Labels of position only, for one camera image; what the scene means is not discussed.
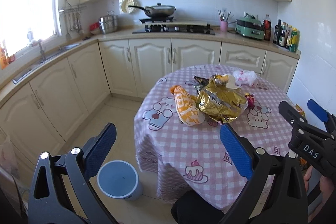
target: window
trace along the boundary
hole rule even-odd
[[[9,56],[58,30],[55,0],[0,0],[0,42]]]

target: metal screw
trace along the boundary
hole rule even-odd
[[[75,148],[73,148],[73,149],[71,150],[71,154],[76,155],[76,154],[78,154],[80,151],[81,151],[80,148],[75,147]]]
[[[263,148],[257,148],[256,149],[256,152],[257,152],[257,154],[259,154],[259,155],[263,155],[263,154],[265,154],[265,150],[263,149]]]
[[[290,151],[290,152],[288,153],[288,156],[289,156],[290,158],[292,158],[292,159],[295,159],[295,158],[296,158],[296,155],[295,155],[295,153],[294,153],[293,151]]]
[[[41,159],[46,159],[48,156],[49,156],[49,153],[48,153],[48,152],[43,152],[43,153],[41,154]]]

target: blue gripper pad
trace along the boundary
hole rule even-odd
[[[315,114],[317,118],[320,119],[321,122],[327,122],[328,121],[328,113],[325,111],[320,105],[315,102],[313,99],[310,99],[307,102],[308,109]]]
[[[117,130],[113,123],[108,123],[97,137],[91,138],[83,147],[85,163],[84,178],[89,180],[98,174],[107,154],[117,139]]]
[[[238,173],[250,180],[253,175],[252,159],[239,142],[236,134],[226,124],[223,124],[220,128],[220,140],[229,153]]]

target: gas stove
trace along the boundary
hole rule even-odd
[[[181,32],[201,33],[215,35],[213,29],[206,22],[199,21],[170,21],[169,22],[145,22],[144,28],[132,33],[155,33],[155,32]]]

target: round plate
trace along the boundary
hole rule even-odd
[[[134,0],[124,0],[121,4],[121,10],[126,14],[130,14],[134,11],[133,7],[128,7],[129,5],[135,5]]]

